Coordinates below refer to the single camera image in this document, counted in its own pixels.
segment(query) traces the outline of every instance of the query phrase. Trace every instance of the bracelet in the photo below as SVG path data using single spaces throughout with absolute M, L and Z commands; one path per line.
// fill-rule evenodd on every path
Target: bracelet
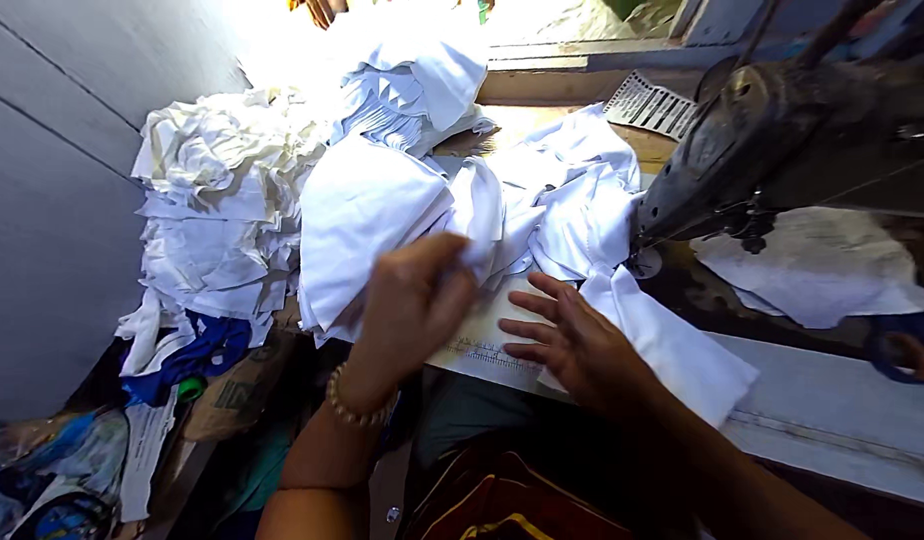
M 342 376 L 342 370 L 345 368 L 347 362 L 342 362 L 339 364 L 335 371 L 332 372 L 332 375 L 328 378 L 328 384 L 325 386 L 325 400 L 332 407 L 342 420 L 347 424 L 355 424 L 360 428 L 378 426 L 384 424 L 388 420 L 389 415 L 392 414 L 392 411 L 396 408 L 396 403 L 399 402 L 399 391 L 396 390 L 392 394 L 392 398 L 385 403 L 385 406 L 377 411 L 374 411 L 369 414 L 356 414 L 346 408 L 342 401 L 339 400 L 339 378 Z

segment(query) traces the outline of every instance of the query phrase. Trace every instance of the white fabric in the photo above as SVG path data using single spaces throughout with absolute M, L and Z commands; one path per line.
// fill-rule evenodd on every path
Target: white fabric
M 599 104 L 543 126 L 487 163 L 503 183 L 506 225 L 508 216 L 517 219 L 506 227 L 518 240 L 506 244 L 509 264 L 524 251 L 524 232 L 536 226 L 528 248 L 542 272 L 556 279 L 586 279 L 596 258 L 610 267 L 628 258 L 627 219 L 639 200 L 639 164 Z
M 462 253 L 467 265 L 482 285 L 489 278 L 496 247 L 503 239 L 503 192 L 496 175 L 481 157 L 468 157 L 452 180 L 449 191 L 454 204 L 447 211 L 444 229 L 468 237 Z
M 157 340 L 160 328 L 176 330 Z M 132 339 L 132 347 L 119 374 L 132 377 L 159 371 L 169 355 L 195 341 L 195 330 L 174 301 L 161 299 L 156 289 L 146 287 L 142 305 L 119 318 L 115 336 Z
M 421 158 L 454 134 L 492 130 L 474 105 L 485 51 L 465 26 L 457 13 L 425 5 L 339 13 L 326 32 L 342 88 L 328 143 L 361 135 Z
M 292 88 L 149 113 L 132 167 L 149 188 L 137 211 L 146 292 L 115 332 L 134 338 L 123 376 L 154 373 L 192 342 L 184 309 L 248 320 L 250 346 L 263 344 L 298 261 L 299 193 L 324 148 L 318 113 Z M 156 343 L 160 326 L 177 330 Z
M 624 266 L 595 274 L 582 297 L 616 325 L 659 381 L 713 427 L 725 421 L 759 371 L 639 289 Z
M 432 226 L 438 215 L 427 210 L 448 191 L 441 175 L 383 144 L 347 136 L 329 147 L 301 190 L 299 289 L 314 315 L 307 323 L 327 330 L 379 255 Z
M 432 122 L 422 120 L 419 140 L 405 152 L 421 159 L 422 156 L 432 152 L 435 145 L 462 132 L 472 132 L 476 135 L 484 135 L 496 129 L 496 122 L 489 118 L 480 104 L 471 104 L 465 115 L 458 119 L 445 130 L 435 129 Z
M 758 254 L 727 235 L 690 245 L 700 263 L 746 291 L 744 305 L 781 311 L 806 328 L 832 328 L 849 315 L 924 312 L 912 256 L 867 212 L 796 208 L 776 217 L 765 242 Z
M 476 101 L 487 74 L 486 49 L 468 32 L 476 21 L 422 4 L 377 7 L 372 16 L 339 13 L 326 33 L 337 51 L 336 65 L 344 70 L 341 86 L 374 82 L 379 72 L 406 67 L 408 77 L 382 77 L 391 86 L 381 102 L 446 131 Z
M 635 153 L 609 127 L 599 104 L 529 134 L 519 146 L 515 158 L 488 163 L 501 164 L 495 172 L 513 210 L 544 209 L 528 235 L 532 260 L 557 279 L 586 280 L 582 296 L 622 330 L 662 384 L 706 422 L 720 425 L 758 372 L 642 292 L 621 264 L 629 257 L 630 219 L 642 198 Z M 518 163 L 528 164 L 533 175 L 520 173 Z M 507 202 L 506 227 L 509 209 Z M 525 221 L 535 218 L 529 214 Z M 540 381 L 553 379 L 543 374 Z

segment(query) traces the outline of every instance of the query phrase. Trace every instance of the finger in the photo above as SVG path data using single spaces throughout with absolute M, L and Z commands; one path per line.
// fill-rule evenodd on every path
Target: finger
M 552 276 L 547 276 L 542 272 L 530 272 L 528 275 L 528 283 L 532 284 L 532 287 L 539 289 L 541 292 L 556 298 L 559 295 L 559 291 L 565 289 L 574 289 L 568 283 L 560 281 Z
M 542 345 L 552 345 L 559 338 L 558 328 L 542 323 L 498 319 L 498 327 L 505 334 L 518 336 L 519 338 L 534 339 Z
M 399 254 L 405 256 L 418 277 L 433 280 L 456 262 L 467 245 L 469 239 L 465 236 L 439 232 L 419 238 L 399 250 Z
M 552 347 L 540 343 L 506 343 L 502 351 L 514 358 L 529 362 L 547 364 L 552 359 Z
M 603 330 L 599 321 L 589 312 L 588 302 L 578 291 L 568 287 L 558 295 L 559 316 L 577 338 L 589 338 Z
M 476 278 L 465 268 L 452 272 L 444 279 L 429 304 L 425 323 L 428 334 L 440 343 L 451 338 L 469 313 L 477 288 Z
M 543 298 L 528 292 L 512 291 L 509 293 L 509 302 L 531 313 L 538 313 L 549 321 L 559 324 L 559 305 L 552 298 Z

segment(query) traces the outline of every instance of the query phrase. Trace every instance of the wall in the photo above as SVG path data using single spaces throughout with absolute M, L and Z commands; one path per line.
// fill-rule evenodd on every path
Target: wall
M 0 0 L 0 419 L 58 411 L 141 297 L 148 111 L 240 92 L 211 0 Z

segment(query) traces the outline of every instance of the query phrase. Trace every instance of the forearm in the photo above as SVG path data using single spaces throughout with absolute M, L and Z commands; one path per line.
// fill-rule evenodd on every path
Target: forearm
M 322 403 L 289 448 L 279 488 L 347 489 L 365 481 L 381 432 L 346 423 Z
M 628 417 L 646 463 L 667 471 L 687 503 L 719 540 L 864 538 L 792 485 L 756 465 L 668 390 L 642 398 Z

